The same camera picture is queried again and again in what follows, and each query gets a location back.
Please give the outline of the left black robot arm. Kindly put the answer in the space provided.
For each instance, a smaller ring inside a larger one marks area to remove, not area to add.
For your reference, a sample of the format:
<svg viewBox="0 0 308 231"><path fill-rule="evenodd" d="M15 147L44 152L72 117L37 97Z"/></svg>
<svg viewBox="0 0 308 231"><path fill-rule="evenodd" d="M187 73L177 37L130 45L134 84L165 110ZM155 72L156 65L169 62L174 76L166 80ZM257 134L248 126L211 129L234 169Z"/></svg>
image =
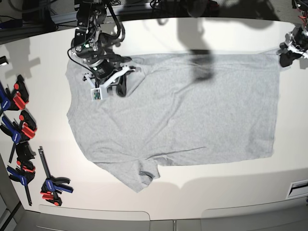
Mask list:
<svg viewBox="0 0 308 231"><path fill-rule="evenodd" d="M301 15L302 25L296 26L286 34L285 41L280 44L279 63L285 68L292 65L294 60L308 58L308 1L292 0L292 8L297 9Z"/></svg>

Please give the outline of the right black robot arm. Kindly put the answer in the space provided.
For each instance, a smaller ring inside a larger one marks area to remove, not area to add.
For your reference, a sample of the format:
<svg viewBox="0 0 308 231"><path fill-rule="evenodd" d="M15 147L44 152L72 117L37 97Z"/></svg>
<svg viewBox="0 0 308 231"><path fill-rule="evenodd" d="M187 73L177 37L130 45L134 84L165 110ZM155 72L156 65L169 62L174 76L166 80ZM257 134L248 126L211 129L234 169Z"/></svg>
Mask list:
<svg viewBox="0 0 308 231"><path fill-rule="evenodd" d="M91 86L92 99L103 98L103 94L115 87L120 97L127 94L127 74L135 71L127 65L130 57L115 54L111 47L124 38L124 27L117 19L108 0L76 0L77 27L67 54L71 61L78 58L77 64L86 69L82 80ZM114 35L101 31L100 26L110 13L115 25Z"/></svg>

